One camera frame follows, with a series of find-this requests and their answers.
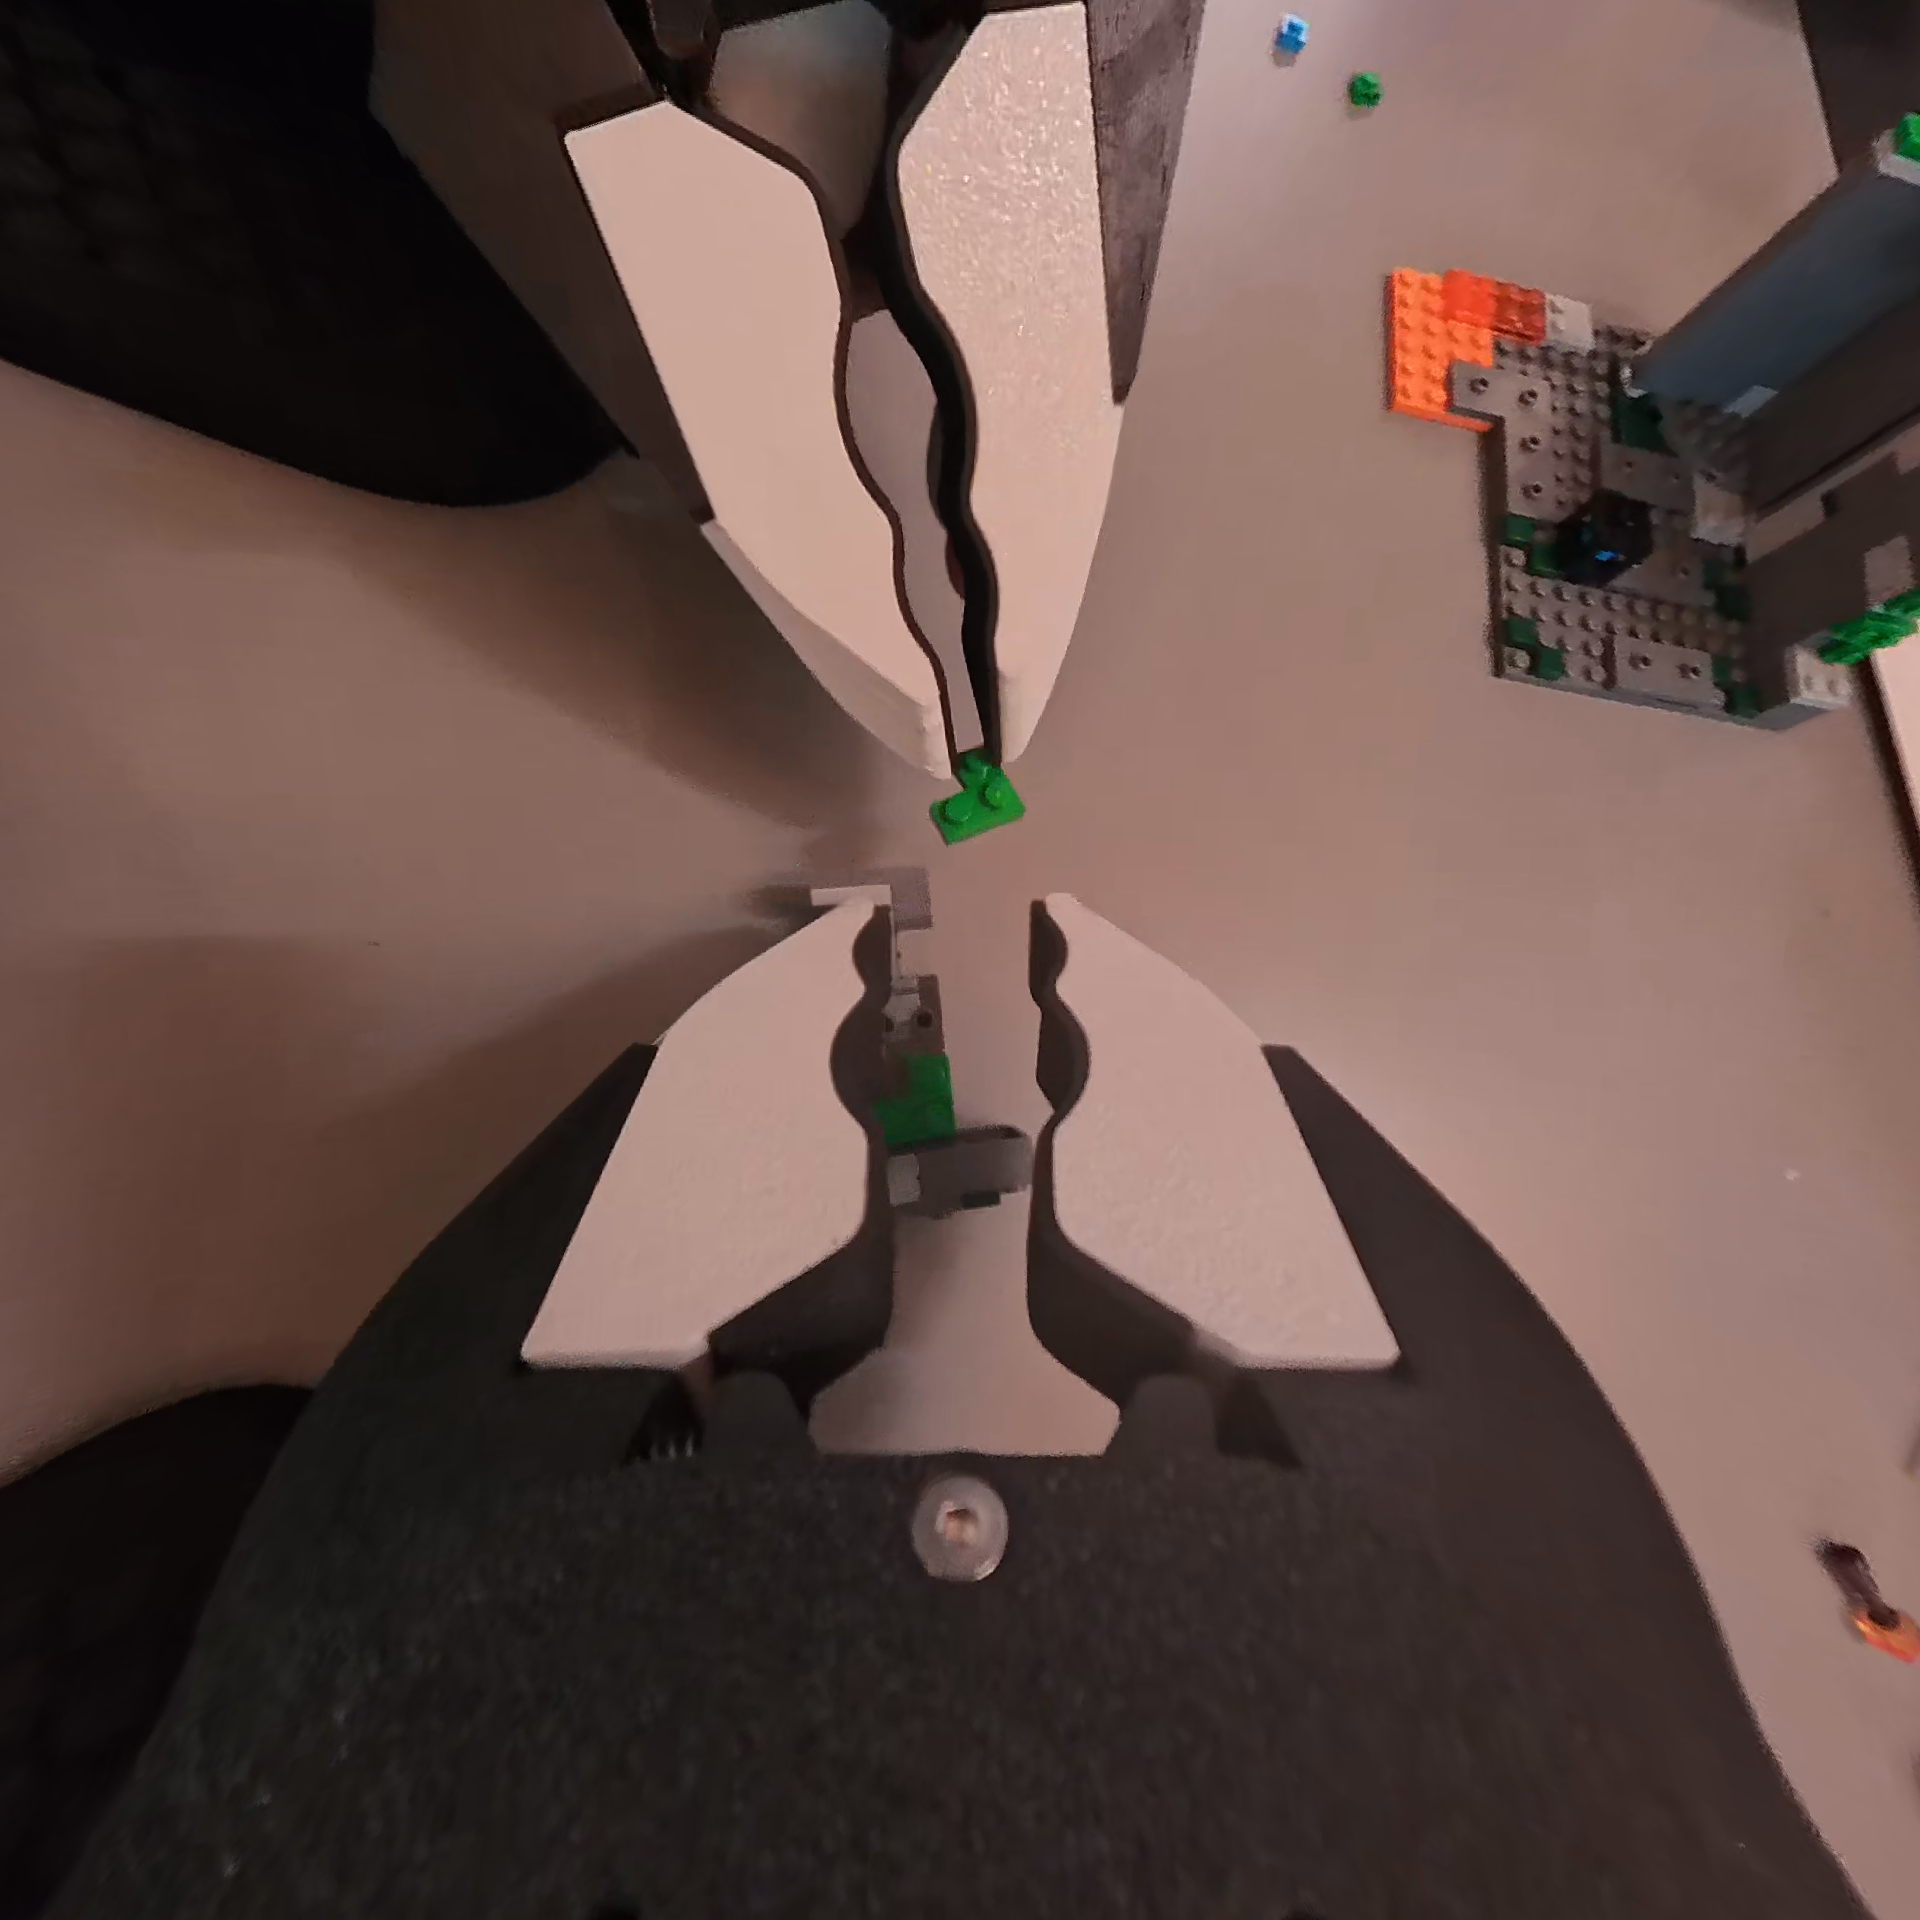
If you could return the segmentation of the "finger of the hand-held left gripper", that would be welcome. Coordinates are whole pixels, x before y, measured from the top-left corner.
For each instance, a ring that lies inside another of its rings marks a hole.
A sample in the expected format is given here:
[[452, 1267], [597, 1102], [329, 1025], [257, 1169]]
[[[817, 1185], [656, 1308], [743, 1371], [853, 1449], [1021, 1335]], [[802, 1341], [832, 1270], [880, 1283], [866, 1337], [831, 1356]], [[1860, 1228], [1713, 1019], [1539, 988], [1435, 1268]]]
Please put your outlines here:
[[849, 423], [849, 263], [808, 166], [656, 101], [565, 133], [704, 493], [704, 539], [823, 691], [901, 761], [953, 766], [905, 532]]
[[993, 6], [953, 30], [887, 168], [907, 291], [953, 376], [953, 541], [1009, 764], [1063, 672], [1121, 443], [1088, 6]]

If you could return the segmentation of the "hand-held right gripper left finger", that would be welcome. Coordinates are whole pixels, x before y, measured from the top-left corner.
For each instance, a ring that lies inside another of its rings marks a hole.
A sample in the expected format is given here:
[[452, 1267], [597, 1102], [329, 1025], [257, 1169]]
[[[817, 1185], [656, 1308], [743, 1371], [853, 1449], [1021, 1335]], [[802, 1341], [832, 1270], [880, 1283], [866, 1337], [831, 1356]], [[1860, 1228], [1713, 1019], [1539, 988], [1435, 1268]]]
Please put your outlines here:
[[891, 905], [835, 901], [665, 1028], [520, 1357], [540, 1371], [722, 1360], [745, 1312], [887, 1222], [865, 1068]]

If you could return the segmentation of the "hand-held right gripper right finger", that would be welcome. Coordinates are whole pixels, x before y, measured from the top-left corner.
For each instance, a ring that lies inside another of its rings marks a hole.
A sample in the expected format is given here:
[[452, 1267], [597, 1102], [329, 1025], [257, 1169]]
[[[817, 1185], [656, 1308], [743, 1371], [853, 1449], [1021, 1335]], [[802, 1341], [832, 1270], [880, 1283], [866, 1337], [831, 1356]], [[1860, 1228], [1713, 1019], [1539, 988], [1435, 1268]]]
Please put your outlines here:
[[1050, 1103], [1029, 1321], [1077, 1375], [1383, 1371], [1402, 1347], [1249, 1022], [1069, 894], [1034, 905]]

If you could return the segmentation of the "grey white brick column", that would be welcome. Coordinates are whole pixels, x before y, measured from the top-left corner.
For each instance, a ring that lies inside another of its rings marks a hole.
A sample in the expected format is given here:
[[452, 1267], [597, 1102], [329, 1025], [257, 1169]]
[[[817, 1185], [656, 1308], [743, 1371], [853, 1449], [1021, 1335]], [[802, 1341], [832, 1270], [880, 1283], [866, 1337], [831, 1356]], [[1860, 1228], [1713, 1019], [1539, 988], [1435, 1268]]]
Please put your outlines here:
[[945, 1052], [945, 1006], [936, 973], [917, 971], [905, 951], [907, 935], [932, 927], [930, 880], [924, 869], [891, 869], [872, 880], [812, 881], [808, 903], [828, 909], [831, 905], [865, 903], [884, 905], [891, 924], [891, 988], [882, 1011], [882, 1084], [887, 1093], [896, 1081], [899, 1063], [907, 1053]]

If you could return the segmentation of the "black quilted wrist rest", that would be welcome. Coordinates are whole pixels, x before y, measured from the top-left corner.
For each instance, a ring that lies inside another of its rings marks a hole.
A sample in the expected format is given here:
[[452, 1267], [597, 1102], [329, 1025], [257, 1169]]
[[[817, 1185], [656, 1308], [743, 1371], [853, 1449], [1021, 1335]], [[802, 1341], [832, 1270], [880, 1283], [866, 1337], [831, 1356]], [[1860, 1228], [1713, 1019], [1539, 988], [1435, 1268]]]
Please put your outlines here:
[[3, 1916], [41, 1916], [129, 1779], [312, 1392], [219, 1387], [3, 1491]]
[[5, 1], [5, 363], [395, 501], [626, 451], [369, 107], [373, 5]]

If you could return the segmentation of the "orange brick plate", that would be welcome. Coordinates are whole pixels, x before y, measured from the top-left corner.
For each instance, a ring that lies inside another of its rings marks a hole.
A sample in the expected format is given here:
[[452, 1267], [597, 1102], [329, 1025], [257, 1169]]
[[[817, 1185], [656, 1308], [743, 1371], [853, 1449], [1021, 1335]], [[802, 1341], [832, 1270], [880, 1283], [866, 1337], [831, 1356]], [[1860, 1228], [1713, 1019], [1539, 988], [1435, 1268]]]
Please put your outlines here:
[[1453, 368], [1492, 368], [1497, 347], [1594, 347], [1594, 309], [1512, 279], [1392, 270], [1383, 284], [1383, 398], [1395, 415], [1477, 435], [1491, 417], [1451, 403]]

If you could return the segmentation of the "grey green brick tower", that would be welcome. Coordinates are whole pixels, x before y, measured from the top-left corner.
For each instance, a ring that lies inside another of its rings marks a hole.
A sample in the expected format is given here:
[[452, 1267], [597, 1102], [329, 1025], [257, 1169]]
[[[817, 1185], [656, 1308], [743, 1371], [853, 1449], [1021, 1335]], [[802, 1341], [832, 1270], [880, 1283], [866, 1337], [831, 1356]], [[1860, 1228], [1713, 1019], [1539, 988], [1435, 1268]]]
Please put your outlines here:
[[1919, 133], [1879, 133], [1680, 323], [1524, 291], [1447, 414], [1492, 443], [1505, 681], [1789, 729], [1916, 645]]

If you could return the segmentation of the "pile of colourful brick figures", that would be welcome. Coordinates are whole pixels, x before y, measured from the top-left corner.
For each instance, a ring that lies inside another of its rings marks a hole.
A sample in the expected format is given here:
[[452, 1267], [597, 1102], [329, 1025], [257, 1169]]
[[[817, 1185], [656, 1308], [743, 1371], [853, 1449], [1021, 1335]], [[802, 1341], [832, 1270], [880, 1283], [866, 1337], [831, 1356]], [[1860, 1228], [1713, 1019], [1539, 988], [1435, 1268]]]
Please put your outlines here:
[[1858, 1639], [1900, 1663], [1919, 1663], [1919, 1620], [1887, 1597], [1865, 1552], [1851, 1542], [1821, 1541], [1816, 1556], [1836, 1583]]

